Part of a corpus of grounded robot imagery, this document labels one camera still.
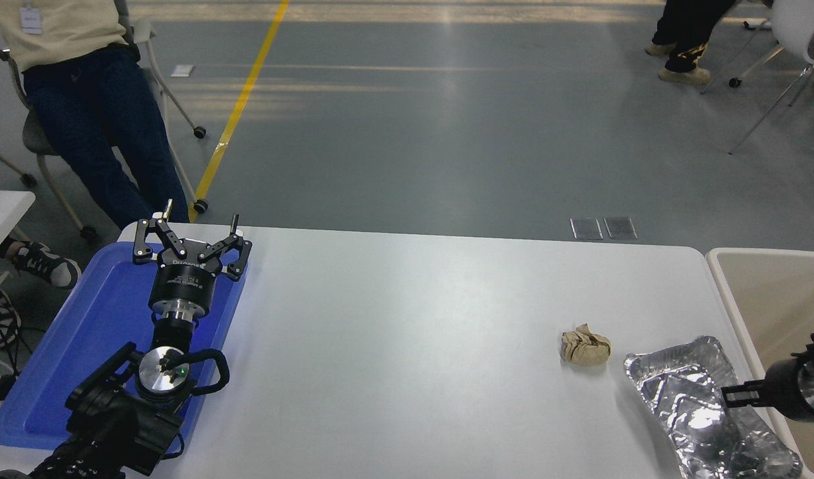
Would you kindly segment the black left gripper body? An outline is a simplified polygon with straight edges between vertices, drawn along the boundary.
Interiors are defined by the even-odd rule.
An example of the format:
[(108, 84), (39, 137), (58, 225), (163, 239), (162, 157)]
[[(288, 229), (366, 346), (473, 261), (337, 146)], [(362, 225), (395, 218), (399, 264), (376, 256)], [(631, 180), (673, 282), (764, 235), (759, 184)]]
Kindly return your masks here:
[(185, 258), (177, 257), (175, 251), (167, 247), (158, 254), (158, 269), (149, 296), (148, 305), (155, 313), (164, 311), (164, 306), (173, 302), (192, 303), (198, 313), (209, 313), (217, 276), (223, 269), (219, 256), (198, 260), (207, 254), (213, 245), (193, 239), (183, 239)]

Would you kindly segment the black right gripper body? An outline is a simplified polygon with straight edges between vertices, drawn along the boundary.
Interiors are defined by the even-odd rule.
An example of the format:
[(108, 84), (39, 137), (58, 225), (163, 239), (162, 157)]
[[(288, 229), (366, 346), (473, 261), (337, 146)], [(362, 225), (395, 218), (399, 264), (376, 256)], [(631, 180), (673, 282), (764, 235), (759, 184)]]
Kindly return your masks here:
[(769, 403), (783, 416), (814, 422), (814, 360), (793, 357), (772, 364), (765, 376)]

